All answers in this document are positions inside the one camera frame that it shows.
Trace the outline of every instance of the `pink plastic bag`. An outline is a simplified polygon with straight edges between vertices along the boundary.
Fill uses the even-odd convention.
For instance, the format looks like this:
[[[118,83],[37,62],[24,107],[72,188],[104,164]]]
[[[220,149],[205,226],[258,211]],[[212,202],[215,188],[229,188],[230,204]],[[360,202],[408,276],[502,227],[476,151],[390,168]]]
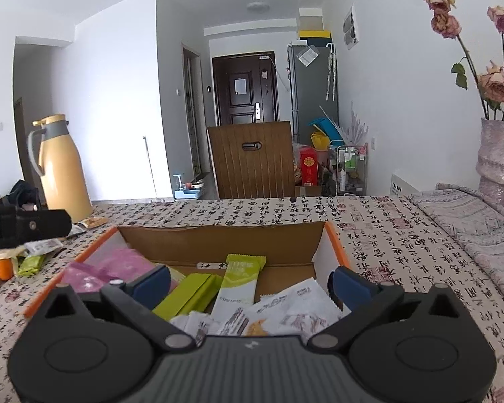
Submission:
[[[134,249],[116,248],[96,265],[71,262],[64,270],[62,282],[71,285],[75,292],[97,292],[113,279],[133,281],[154,266]]]

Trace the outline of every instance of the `silver screw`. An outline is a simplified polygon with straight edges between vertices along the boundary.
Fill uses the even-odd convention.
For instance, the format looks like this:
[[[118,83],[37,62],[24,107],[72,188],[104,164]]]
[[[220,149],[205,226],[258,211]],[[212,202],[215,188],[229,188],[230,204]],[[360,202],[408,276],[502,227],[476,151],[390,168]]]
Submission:
[[[174,333],[173,335],[167,336],[164,343],[170,348],[185,348],[192,342],[192,338],[189,335],[183,335],[182,333]]]
[[[317,335],[312,338],[312,344],[319,348],[332,348],[338,343],[338,338],[333,335]]]

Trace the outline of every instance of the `red box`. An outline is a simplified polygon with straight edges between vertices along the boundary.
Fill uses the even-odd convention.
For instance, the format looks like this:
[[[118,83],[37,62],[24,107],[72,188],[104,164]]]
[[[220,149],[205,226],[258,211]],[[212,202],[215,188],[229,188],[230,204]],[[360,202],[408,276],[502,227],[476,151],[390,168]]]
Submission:
[[[312,147],[300,151],[300,169],[302,171],[303,186],[317,186],[318,184],[318,158],[316,150]]]

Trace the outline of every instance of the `ribbed gray panel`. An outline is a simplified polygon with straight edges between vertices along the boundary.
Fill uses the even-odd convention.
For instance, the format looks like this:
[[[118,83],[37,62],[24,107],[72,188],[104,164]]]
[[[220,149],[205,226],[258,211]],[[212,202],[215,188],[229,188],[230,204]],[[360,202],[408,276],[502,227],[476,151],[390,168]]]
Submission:
[[[196,351],[167,356],[124,403],[380,403],[334,355],[299,338],[208,337]]]

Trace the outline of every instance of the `thermos lid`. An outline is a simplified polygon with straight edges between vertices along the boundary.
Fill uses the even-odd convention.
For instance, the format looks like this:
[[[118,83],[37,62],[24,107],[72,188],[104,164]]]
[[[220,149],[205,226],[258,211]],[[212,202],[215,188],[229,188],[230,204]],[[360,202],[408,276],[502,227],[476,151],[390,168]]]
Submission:
[[[43,126],[45,124],[51,124],[51,123],[57,122],[57,121],[64,121],[65,119],[66,119],[65,114],[57,113],[56,115],[50,115],[49,117],[40,119],[38,121],[33,121],[32,125],[33,126]]]

